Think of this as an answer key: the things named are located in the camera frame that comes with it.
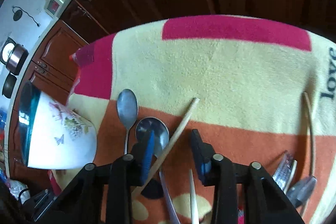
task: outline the spoon handle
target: spoon handle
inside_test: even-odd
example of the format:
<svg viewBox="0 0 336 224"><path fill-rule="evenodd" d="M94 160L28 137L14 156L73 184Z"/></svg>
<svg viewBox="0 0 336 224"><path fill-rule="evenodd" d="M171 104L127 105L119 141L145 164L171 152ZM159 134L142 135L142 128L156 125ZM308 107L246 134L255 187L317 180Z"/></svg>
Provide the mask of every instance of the spoon handle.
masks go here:
<svg viewBox="0 0 336 224"><path fill-rule="evenodd" d="M128 135L129 135L129 129L126 129L124 155L128 153Z"/></svg>
<svg viewBox="0 0 336 224"><path fill-rule="evenodd" d="M176 211L174 209L173 203L171 201L171 198L170 198L170 195L169 195L169 192L168 192L168 188L167 188L165 177L163 175L162 167L160 167L159 175L160 175L161 185L162 185L162 189L163 189L163 195L164 195L166 203L167 203L170 223L171 224L180 224L179 218L176 215Z"/></svg>

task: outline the towel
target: towel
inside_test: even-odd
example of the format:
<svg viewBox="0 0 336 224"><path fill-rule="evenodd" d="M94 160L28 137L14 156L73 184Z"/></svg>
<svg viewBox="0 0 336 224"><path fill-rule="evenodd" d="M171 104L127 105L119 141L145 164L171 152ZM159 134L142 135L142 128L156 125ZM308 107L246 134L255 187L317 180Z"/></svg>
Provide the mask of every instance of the towel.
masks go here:
<svg viewBox="0 0 336 224"><path fill-rule="evenodd" d="M154 116L172 134L193 97L200 103L164 161L181 223L190 223L188 170L193 169L199 218L211 211L213 187L197 179L189 132L231 161L260 162L272 175L285 150L298 161L293 182L309 173L310 139L302 93L312 104L316 188L304 216L322 223L336 204L336 46L306 30L264 19L209 15L162 20L123 30L79 49L79 73L68 106L97 130L94 163L123 154L126 130L116 99L131 89L138 121ZM135 126L129 147L135 143ZM56 177L61 188L78 172ZM102 220L105 217L106 195ZM164 199L133 201L135 223L168 223Z"/></svg>

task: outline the pink cloth patch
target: pink cloth patch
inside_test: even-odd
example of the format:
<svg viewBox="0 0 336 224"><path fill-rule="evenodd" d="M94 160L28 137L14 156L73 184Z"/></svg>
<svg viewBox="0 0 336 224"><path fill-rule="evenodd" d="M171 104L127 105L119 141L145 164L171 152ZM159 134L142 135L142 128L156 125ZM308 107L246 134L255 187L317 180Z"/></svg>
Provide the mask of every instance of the pink cloth patch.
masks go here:
<svg viewBox="0 0 336 224"><path fill-rule="evenodd" d="M183 38L236 39L311 51L307 31L267 19L208 15L167 20L162 40Z"/></svg>
<svg viewBox="0 0 336 224"><path fill-rule="evenodd" d="M112 43L116 34L96 40L79 49L74 61L78 64L79 81L76 94L110 99L112 90Z"/></svg>

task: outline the plastic bag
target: plastic bag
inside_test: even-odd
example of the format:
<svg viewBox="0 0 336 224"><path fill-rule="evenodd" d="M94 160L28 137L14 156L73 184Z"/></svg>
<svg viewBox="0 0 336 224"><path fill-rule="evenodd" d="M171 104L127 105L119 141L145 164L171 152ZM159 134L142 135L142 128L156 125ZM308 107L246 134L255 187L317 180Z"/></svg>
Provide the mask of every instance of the plastic bag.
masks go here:
<svg viewBox="0 0 336 224"><path fill-rule="evenodd" d="M8 179L7 183L9 184L10 193L16 198L16 200L19 199L20 192L27 188L27 185L25 185L22 182L19 182L17 180ZM23 192L21 194L21 204L23 204L29 198L30 198L29 191Z"/></svg>

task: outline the kitchen counter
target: kitchen counter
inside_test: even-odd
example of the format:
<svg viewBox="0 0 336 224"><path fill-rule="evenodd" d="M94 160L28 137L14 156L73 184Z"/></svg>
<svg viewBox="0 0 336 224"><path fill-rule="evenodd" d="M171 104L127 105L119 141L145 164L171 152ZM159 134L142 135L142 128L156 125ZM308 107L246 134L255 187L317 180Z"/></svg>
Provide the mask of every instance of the kitchen counter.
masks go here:
<svg viewBox="0 0 336 224"><path fill-rule="evenodd" d="M46 27L46 29L43 31L43 33L40 35L39 39L37 40L37 42L35 43L33 49L31 50L31 52L29 52L29 55L21 69L21 72L19 73L19 75L17 76L17 81L16 84L14 86L13 89L13 93L10 99L10 103L9 103L9 107L8 107L8 111L7 111L7 120L6 120L6 126L5 126L5 139L4 139L4 156L5 156L5 167L6 167L6 175L7 177L10 177L9 174L9 165L8 165L8 135L9 135L9 125L10 125L10 121L11 121L11 115L12 115L12 111L13 111L13 107L14 107L14 101L19 89L19 86L21 84L22 78L26 72L26 69L29 65L29 63L31 62L36 50L38 49L38 47L40 46L40 44L42 43L44 37L48 34L48 32L52 29L52 27L55 25L55 23L59 20L59 18L61 17L62 13L65 11L66 7L69 5L69 3L71 2L71 0L66 0L64 2L64 4L62 5L61 9L55 14L55 17L53 18L53 20L49 23L49 25Z"/></svg>

